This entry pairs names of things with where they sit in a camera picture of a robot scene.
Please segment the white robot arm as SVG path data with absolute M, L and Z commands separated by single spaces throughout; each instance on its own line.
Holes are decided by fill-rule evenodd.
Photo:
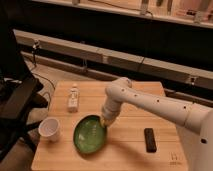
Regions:
M 213 108 L 132 88 L 127 77 L 110 82 L 106 88 L 100 122 L 111 125 L 119 116 L 123 103 L 134 105 L 199 135 L 193 171 L 213 171 Z

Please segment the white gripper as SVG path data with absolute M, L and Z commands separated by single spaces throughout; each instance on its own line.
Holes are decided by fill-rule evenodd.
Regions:
M 121 105 L 107 105 L 102 107 L 100 122 L 102 126 L 110 126 L 121 112 Z

